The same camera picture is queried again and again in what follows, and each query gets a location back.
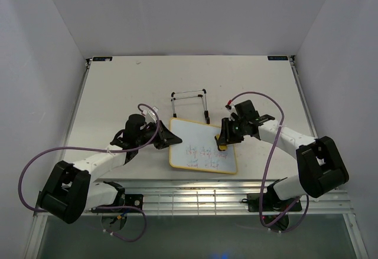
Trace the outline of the yellow black whiteboard eraser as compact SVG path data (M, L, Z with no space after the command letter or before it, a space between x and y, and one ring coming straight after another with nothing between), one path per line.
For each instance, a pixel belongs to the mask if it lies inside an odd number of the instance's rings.
M214 139L216 141L216 145L217 145L217 150L220 151L220 152L224 152L227 150L227 145L222 145L221 142L219 141L219 137L220 135L215 135Z

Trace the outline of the wire whiteboard stand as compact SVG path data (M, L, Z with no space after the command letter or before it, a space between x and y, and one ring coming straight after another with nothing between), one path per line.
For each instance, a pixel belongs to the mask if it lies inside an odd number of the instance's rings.
M210 124L210 114L207 106L207 90L205 88L199 90L173 91L171 93L172 116L177 118L176 104L178 101L198 99L201 100L205 123Z

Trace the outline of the yellow framed whiteboard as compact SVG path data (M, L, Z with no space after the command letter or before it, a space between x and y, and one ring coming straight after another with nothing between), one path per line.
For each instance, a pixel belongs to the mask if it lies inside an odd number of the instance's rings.
M170 131L182 142L171 145L169 163L171 167L211 173L237 174L237 159L233 145L219 151L215 136L220 126L172 118Z

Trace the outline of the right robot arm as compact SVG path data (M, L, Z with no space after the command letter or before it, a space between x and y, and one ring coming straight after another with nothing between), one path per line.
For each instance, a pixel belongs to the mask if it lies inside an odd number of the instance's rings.
M298 173L295 176L275 181L258 197L262 208L280 210L288 200L297 197L319 198L349 181L349 173L332 138L298 133L271 115L260 115L250 100L236 105L228 102L225 107L230 116L222 119L220 133L215 136L219 151L242 143L250 136L271 144L272 150L279 148L296 160Z

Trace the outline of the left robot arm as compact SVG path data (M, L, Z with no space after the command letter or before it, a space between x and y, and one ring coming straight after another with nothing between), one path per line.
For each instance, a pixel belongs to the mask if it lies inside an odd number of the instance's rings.
M61 160L55 164L37 204L68 224L87 210L123 212L127 203L124 188L115 182L97 180L130 162L142 145L152 144L160 150L180 143L182 139L163 122L148 123L144 115L132 114L104 152L73 163Z

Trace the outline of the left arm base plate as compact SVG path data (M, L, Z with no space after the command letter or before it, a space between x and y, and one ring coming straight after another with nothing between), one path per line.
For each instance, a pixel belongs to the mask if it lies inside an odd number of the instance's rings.
M100 208L92 208L92 213L135 213L136 210L124 208L124 206L131 206L138 209L143 209L144 195L143 194L123 194L117 196L114 203L109 205L101 205Z

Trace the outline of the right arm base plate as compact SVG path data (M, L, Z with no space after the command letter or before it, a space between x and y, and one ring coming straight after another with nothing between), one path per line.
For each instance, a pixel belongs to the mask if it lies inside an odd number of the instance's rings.
M295 198L290 198L284 201L273 202L267 196L263 197L262 211L263 212L283 212L290 206ZM249 212L258 212L259 211L259 194L250 193L247 194L245 198L240 201L242 204L247 205L247 210ZM301 212L302 205L300 200L296 200L293 207L289 210L290 212Z

